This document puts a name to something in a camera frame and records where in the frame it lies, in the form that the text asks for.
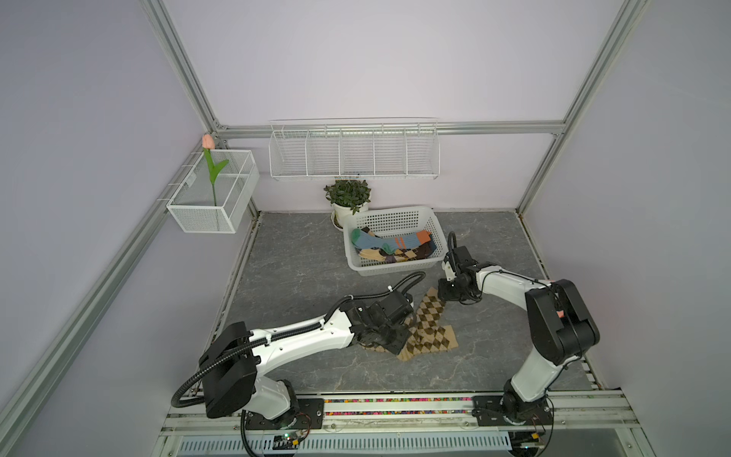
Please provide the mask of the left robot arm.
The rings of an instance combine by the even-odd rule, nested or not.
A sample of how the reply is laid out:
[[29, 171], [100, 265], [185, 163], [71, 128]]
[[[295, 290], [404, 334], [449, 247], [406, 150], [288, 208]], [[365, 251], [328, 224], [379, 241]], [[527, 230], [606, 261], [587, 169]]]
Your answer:
[[353, 345], [399, 354], [411, 336], [411, 289], [423, 281], [414, 272], [387, 291], [346, 295], [326, 314], [285, 327], [248, 329], [229, 325], [211, 343], [198, 370], [171, 397], [171, 406], [203, 405], [209, 419], [240, 411], [258, 415], [274, 428], [292, 426], [304, 411], [291, 382], [273, 380], [274, 369], [329, 350]]

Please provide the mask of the white plastic perforated basket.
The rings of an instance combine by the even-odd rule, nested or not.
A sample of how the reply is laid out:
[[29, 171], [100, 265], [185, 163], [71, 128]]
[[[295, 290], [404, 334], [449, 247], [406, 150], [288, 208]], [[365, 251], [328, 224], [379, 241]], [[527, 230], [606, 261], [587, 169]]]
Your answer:
[[[375, 209], [348, 216], [342, 222], [343, 239], [348, 266], [361, 276], [373, 276], [392, 272], [426, 270], [441, 264], [447, 254], [447, 240], [435, 212], [429, 207], [403, 207], [396, 209]], [[379, 238], [390, 241], [412, 241], [424, 230], [430, 234], [430, 254], [423, 259], [378, 261], [367, 259], [357, 252], [353, 244], [354, 232], [370, 229]]]

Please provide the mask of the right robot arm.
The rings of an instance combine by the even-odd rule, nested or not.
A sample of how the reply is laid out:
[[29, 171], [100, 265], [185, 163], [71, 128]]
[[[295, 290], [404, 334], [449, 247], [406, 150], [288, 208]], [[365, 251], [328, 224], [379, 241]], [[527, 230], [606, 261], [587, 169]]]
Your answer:
[[456, 234], [447, 236], [438, 297], [463, 306], [495, 296], [527, 313], [532, 344], [521, 369], [504, 385], [500, 402], [491, 409], [510, 425], [521, 426], [540, 412], [550, 412], [547, 392], [561, 372], [601, 340], [601, 333], [577, 286], [566, 279], [530, 278], [475, 260]]

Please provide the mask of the tan argyle sock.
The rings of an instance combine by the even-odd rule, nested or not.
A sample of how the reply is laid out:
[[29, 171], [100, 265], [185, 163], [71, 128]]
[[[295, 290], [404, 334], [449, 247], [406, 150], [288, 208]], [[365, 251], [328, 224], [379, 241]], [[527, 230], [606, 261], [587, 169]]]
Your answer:
[[421, 304], [409, 317], [409, 329], [425, 329], [439, 326], [439, 319], [445, 310], [445, 303], [438, 297], [438, 291], [430, 288]]
[[407, 362], [418, 355], [450, 352], [459, 344], [451, 326], [437, 326], [425, 329], [410, 329], [409, 338], [402, 350], [396, 354], [398, 360]]

